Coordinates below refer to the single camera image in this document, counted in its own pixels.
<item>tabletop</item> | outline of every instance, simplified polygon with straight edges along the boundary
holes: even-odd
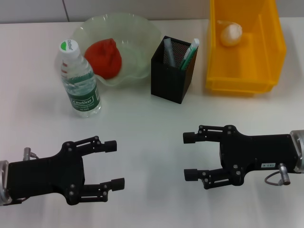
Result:
[[[201,41],[183,103],[151,95],[149,79],[125,88],[98,85],[102,110],[86,119],[72,112],[58,60],[58,44],[81,23],[0,25],[0,160],[21,161],[24,147],[49,157],[66,141],[98,135],[117,140],[117,151],[85,156],[85,183],[125,178],[125,189],[109,192],[107,203],[69,206],[48,194],[0,207],[1,227],[303,226],[304,175],[291,174],[291,185],[275,187],[264,183],[271,171],[255,171],[242,186],[205,190],[201,182],[186,182],[183,170],[221,168],[219,144],[183,144],[182,134],[200,124],[233,124],[247,135],[304,129],[304,18],[281,19],[287,55],[279,84],[254,97],[205,91],[207,20],[153,23],[163,35]]]

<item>yellow plastic bin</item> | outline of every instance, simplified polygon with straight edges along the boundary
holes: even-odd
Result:
[[[206,88],[237,93],[269,92],[280,78],[286,55],[276,0],[210,0]],[[220,42],[218,20],[242,26],[234,47]]]

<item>glass bowl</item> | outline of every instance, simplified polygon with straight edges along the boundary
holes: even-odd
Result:
[[[81,54],[92,44],[113,38],[122,57],[122,68],[117,76],[105,80],[107,86],[147,77],[151,72],[151,58],[161,42],[161,32],[147,19],[129,13],[111,13],[93,17],[73,33]]]

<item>green bottle label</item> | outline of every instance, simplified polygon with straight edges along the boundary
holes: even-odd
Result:
[[[99,92],[96,85],[95,88],[86,95],[75,96],[69,93],[67,93],[67,95],[70,98],[73,108],[81,112],[87,112],[96,108],[100,102]]]

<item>pen holder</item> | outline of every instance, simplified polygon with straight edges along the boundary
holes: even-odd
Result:
[[[179,66],[191,43],[171,38],[175,63],[169,66],[164,41],[158,46],[151,59],[151,94],[181,104],[192,80],[198,49],[185,70]]]

